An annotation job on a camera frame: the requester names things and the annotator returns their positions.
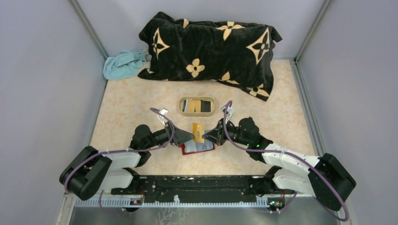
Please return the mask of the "red leather card holder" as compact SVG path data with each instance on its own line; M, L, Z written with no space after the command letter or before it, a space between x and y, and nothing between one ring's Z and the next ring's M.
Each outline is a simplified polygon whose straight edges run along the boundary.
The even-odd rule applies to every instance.
M205 140L204 143L195 142L190 140L178 146L182 150L183 155L191 155L215 150L214 143Z

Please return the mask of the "orange credit card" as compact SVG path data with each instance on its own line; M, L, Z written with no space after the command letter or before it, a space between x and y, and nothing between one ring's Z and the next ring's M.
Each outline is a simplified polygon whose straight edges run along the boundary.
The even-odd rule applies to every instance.
M204 124L193 123L192 124L192 134L194 135L193 141L196 143L205 143L205 139L202 137L205 133Z

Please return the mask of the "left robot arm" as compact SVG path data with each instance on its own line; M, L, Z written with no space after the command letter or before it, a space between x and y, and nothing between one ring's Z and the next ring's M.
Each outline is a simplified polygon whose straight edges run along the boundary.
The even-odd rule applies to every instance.
M167 122L161 130L152 132L139 125L126 150L99 152L92 146L84 147L64 169L59 182L66 191L81 200L88 200L98 191L123 188L129 194L140 190L141 182L135 178L132 168L143 166L151 157L149 149L165 145L181 145L194 139L194 135Z

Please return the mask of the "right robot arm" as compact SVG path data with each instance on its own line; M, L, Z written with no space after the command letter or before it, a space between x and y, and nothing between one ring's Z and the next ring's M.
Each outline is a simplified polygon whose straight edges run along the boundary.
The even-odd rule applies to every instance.
M264 180L270 193L280 189L301 192L315 197L329 210L339 211L356 187L354 178L335 156L311 156L286 149L262 136L251 117L242 119L237 126L220 119L202 137L219 146L226 141L245 145L252 159L275 167Z

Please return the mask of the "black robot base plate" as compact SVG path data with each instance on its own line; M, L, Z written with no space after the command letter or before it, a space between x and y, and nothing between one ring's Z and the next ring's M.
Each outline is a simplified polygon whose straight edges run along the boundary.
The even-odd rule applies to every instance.
M174 176L147 175L133 178L126 188L113 188L113 195L138 195L145 203L253 203L257 197L283 193L263 175Z

